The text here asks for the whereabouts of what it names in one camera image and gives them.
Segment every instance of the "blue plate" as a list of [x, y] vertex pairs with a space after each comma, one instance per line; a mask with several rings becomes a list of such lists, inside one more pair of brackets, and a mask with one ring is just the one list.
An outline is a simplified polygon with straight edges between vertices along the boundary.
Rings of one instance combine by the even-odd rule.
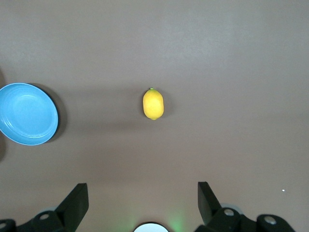
[[23, 145], [47, 142], [58, 127], [55, 104], [41, 89], [13, 83], [0, 89], [0, 130]]

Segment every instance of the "screw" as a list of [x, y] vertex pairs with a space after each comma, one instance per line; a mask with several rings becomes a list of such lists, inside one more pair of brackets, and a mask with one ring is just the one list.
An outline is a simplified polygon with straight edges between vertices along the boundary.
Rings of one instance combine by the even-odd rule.
[[227, 216], [234, 216], [234, 211], [231, 209], [225, 209], [224, 210], [225, 215]]
[[264, 217], [264, 220], [271, 225], [277, 224], [276, 220], [271, 216]]
[[2, 229], [2, 228], [4, 228], [4, 227], [6, 227], [6, 223], [5, 223], [5, 222], [0, 223], [0, 229]]
[[49, 217], [48, 214], [43, 214], [43, 215], [40, 216], [40, 220], [45, 220], [45, 219], [47, 219], [48, 217]]

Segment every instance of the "black mechanical part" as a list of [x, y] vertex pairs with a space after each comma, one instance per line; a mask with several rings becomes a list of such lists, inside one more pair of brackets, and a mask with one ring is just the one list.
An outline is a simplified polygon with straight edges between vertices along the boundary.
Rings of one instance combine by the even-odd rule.
[[207, 182], [198, 183], [198, 208], [204, 225], [195, 232], [295, 232], [276, 215], [260, 215], [255, 222], [234, 209], [222, 208]]
[[89, 208], [87, 184], [78, 184], [55, 211], [45, 211], [16, 226], [12, 219], [0, 220], [0, 232], [74, 232]]

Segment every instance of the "yellow lemon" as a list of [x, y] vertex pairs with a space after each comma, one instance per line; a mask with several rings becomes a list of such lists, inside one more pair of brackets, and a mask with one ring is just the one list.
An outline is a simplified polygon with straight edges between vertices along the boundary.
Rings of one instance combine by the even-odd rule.
[[162, 95], [154, 88], [150, 88], [143, 97], [143, 108], [148, 118], [152, 120], [160, 118], [164, 112]]

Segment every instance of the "white circular light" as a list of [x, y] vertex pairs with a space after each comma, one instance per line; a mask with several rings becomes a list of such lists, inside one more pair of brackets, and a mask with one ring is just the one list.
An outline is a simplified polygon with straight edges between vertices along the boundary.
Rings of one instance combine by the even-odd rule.
[[155, 222], [147, 222], [137, 227], [134, 232], [168, 232], [168, 230]]

